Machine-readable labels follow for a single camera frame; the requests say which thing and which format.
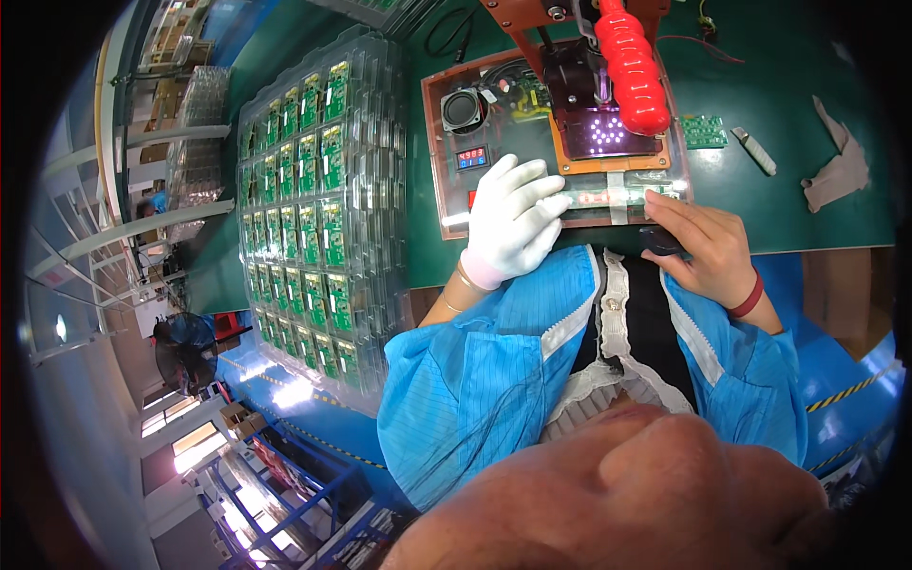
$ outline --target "yellow black warning tape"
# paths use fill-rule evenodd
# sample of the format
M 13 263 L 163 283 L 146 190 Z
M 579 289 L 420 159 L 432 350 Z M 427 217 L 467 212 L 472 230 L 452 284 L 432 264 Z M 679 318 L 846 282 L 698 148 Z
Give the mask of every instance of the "yellow black warning tape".
M 250 371 L 251 371 L 251 369 L 247 368 L 246 366 L 244 366 L 244 365 L 242 365 L 242 364 L 238 364 L 237 362 L 234 362 L 233 360 L 229 360 L 228 358 L 225 358 L 223 355 L 219 355 L 219 358 L 221 358 L 222 360 L 224 360 L 224 361 L 227 362 L 228 364 L 232 365 L 233 367 L 238 368 L 239 370 L 243 370 L 244 372 L 250 372 Z M 264 380 L 268 380 L 268 381 L 272 382 L 273 384 L 277 384 L 278 386 L 288 386 L 288 383 L 287 383 L 287 382 L 283 382 L 282 380 L 279 380 L 279 379 L 276 379 L 276 378 L 268 377 L 268 376 L 266 376 L 265 374 L 262 374 L 262 373 L 261 373 L 261 374 L 257 374 L 256 376 L 257 376 L 258 378 L 262 378 L 262 379 L 264 379 Z M 313 399 L 320 400 L 320 401 L 324 401 L 324 402 L 326 402 L 327 404 L 332 404 L 333 406 L 339 406 L 340 408 L 351 409 L 349 406 L 346 406 L 345 404 L 343 404 L 342 402 L 338 401 L 337 399 L 330 398 L 330 397 L 328 397 L 328 396 L 322 396 L 322 395 L 320 395 L 320 394 L 314 394 Z
M 332 448 L 332 449 L 338 451 L 339 453 L 344 453 L 344 454 L 346 454 L 348 457 L 350 457 L 350 458 L 352 458 L 352 459 L 357 459 L 358 461 L 361 461 L 361 462 L 363 462 L 363 463 L 366 463 L 367 465 L 370 465 L 370 466 L 372 466 L 372 467 L 376 467 L 377 469 L 386 469 L 386 467 L 384 467 L 383 465 L 380 465 L 379 463 L 373 462 L 373 461 L 371 461 L 370 459 L 364 459 L 364 458 L 361 457 L 360 455 L 355 455 L 354 453 L 349 453 L 348 451 L 345 451 L 345 450 L 343 450 L 342 448 L 338 448 L 338 447 L 336 447 L 335 445 L 333 445 L 332 443 L 329 443 L 328 441 L 321 440 L 320 438 L 318 438 L 318 437 L 317 437 L 316 435 L 314 435 L 313 433 L 310 433 L 309 431 L 304 431 L 304 430 L 302 430 L 301 428 L 298 428 L 295 424 L 291 423 L 290 421 L 286 420 L 285 418 L 280 418 L 279 416 L 276 416 L 274 412 L 272 412 L 270 409 L 268 409 L 268 408 L 267 408 L 266 406 L 264 406 L 263 404 L 260 404 L 259 402 L 255 401 L 254 399 L 251 399 L 251 398 L 248 398 L 248 399 L 249 399 L 250 401 L 252 401 L 254 404 L 256 404 L 256 406 L 257 406 L 258 408 L 264 410 L 264 411 L 265 411 L 266 413 L 268 413 L 270 416 L 272 416 L 272 417 L 276 418 L 277 420 L 281 421 L 282 423 L 284 423 L 286 426 L 288 426 L 288 427 L 291 428 L 292 430 L 298 430 L 298 431 L 300 431 L 301 433 L 303 433 L 304 435 L 306 435 L 308 438 L 310 438 L 310 439 L 312 439 L 312 440 L 317 440 L 317 441 L 319 441 L 320 443 L 322 443 L 323 445 L 326 445 L 328 448 Z
M 846 388 L 843 391 L 839 392 L 838 394 L 834 394 L 833 396 L 830 396 L 827 399 L 822 399 L 818 402 L 811 404 L 810 406 L 806 406 L 804 409 L 807 411 L 807 413 L 811 413 L 812 411 L 817 411 L 819 409 L 826 408 L 830 404 L 835 404 L 840 399 L 843 399 L 846 396 L 851 396 L 852 394 L 855 394 L 858 390 L 860 390 L 862 388 L 867 388 L 871 384 L 874 384 L 880 377 L 884 376 L 887 372 L 889 372 L 890 370 L 895 368 L 898 364 L 899 364 L 899 360 L 894 360 L 886 368 L 884 368 L 880 372 L 877 372 L 871 378 L 862 380 L 861 382 L 858 382 L 854 386 L 850 386 L 849 388 Z

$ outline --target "window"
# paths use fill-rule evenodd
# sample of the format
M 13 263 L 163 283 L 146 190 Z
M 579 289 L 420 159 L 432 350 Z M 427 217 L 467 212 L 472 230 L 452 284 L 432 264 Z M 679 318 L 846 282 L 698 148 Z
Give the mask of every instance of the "window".
M 166 393 L 166 394 L 164 394 L 163 396 L 159 396 L 159 392 L 156 392 L 155 394 L 152 394 L 151 396 L 149 396 L 148 398 L 146 398 L 147 400 L 149 400 L 149 403 L 143 405 L 142 408 L 143 408 L 143 409 L 149 409 L 149 408 L 151 408 L 152 406 L 154 406 L 155 404 L 157 404 L 157 403 L 159 403 L 160 401 L 162 401 L 163 399 L 169 398 L 169 397 L 172 396 L 173 394 L 174 394 L 174 391 L 173 391 L 173 390 L 170 391 L 170 392 L 168 392 L 168 393 Z
M 171 444 L 174 450 L 174 470 L 179 475 L 185 473 L 227 442 L 215 424 L 207 421 Z
M 165 427 L 166 424 L 169 424 L 172 421 L 178 419 L 180 416 L 184 415 L 199 405 L 200 401 L 196 398 L 185 398 L 170 408 L 164 411 L 160 411 L 151 418 L 142 422 L 142 437 L 146 437 L 147 435 L 155 433 L 156 431 Z

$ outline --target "gloved hand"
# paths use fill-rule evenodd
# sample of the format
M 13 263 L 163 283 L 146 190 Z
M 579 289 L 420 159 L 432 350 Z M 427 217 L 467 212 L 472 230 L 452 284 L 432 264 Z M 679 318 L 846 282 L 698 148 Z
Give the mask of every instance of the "gloved hand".
M 564 188 L 564 177 L 545 176 L 544 161 L 517 161 L 504 156 L 478 182 L 460 258 L 465 276 L 488 291 L 538 267 L 561 232 L 558 216 L 573 201 L 552 195 Z

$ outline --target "bare hand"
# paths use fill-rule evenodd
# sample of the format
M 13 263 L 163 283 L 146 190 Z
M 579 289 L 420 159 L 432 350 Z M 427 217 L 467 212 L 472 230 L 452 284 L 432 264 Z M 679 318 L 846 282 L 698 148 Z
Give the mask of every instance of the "bare hand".
M 646 192 L 646 214 L 671 232 L 693 255 L 661 257 L 645 250 L 641 257 L 655 263 L 682 287 L 733 309 L 747 300 L 757 282 L 741 218 L 716 208 L 679 202 Z

